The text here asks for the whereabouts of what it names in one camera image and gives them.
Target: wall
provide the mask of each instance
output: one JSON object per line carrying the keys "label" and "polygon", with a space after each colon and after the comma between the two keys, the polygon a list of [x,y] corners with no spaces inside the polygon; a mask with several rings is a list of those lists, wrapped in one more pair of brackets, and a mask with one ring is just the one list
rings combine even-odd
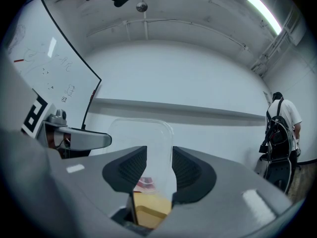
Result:
{"label": "wall", "polygon": [[264,116],[264,82],[211,50],[181,42],[138,41],[85,57],[102,78],[95,98],[150,101]]}
{"label": "wall", "polygon": [[308,31],[264,77],[268,87],[292,101],[302,117],[299,162],[317,159],[317,46]]}
{"label": "wall", "polygon": [[[102,78],[86,118],[88,130],[107,132],[116,118],[160,119],[172,126],[174,145],[255,167],[268,108],[263,91],[269,89],[251,71],[210,50],[174,42],[114,45],[85,59]],[[261,117],[100,103],[102,99],[231,109]]]}

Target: red object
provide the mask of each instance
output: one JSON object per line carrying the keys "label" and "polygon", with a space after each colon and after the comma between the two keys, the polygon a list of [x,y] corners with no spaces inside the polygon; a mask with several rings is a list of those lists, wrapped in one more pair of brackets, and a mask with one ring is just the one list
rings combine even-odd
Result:
{"label": "red object", "polygon": [[152,192],[155,191],[155,186],[151,177],[141,177],[133,191],[137,192]]}
{"label": "red object", "polygon": [[95,95],[95,90],[93,91],[93,94],[91,95],[90,99],[92,100],[92,98],[94,97]]}

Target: floor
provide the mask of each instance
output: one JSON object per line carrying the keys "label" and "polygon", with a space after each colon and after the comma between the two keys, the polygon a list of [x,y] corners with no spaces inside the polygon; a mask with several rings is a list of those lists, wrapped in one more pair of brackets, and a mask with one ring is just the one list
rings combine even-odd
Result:
{"label": "floor", "polygon": [[288,191],[288,198],[293,202],[304,199],[317,177],[317,162],[302,165],[301,170],[296,169],[294,179]]}

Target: transparent plastic container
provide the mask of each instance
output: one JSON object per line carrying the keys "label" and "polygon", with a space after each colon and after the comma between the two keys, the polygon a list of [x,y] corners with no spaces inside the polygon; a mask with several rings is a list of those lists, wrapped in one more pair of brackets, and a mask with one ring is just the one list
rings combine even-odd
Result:
{"label": "transparent plastic container", "polygon": [[113,121],[108,134],[112,137],[112,144],[104,149],[104,153],[134,146],[148,147],[147,167],[141,177],[144,184],[152,179],[154,188],[142,192],[164,196],[172,166],[172,127],[161,120],[120,118]]}

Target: black pants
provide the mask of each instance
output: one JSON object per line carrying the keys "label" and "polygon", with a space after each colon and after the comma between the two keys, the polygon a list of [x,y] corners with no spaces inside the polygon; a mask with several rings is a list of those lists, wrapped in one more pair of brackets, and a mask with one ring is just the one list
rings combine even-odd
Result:
{"label": "black pants", "polygon": [[293,182],[293,178],[294,178],[294,174],[295,174],[295,170],[296,170],[296,166],[297,166],[297,152],[296,151],[291,151],[291,154],[289,156],[289,161],[292,164],[292,173],[291,173],[291,179],[289,181],[289,185],[288,185],[288,189],[286,194],[288,193],[288,190]]}

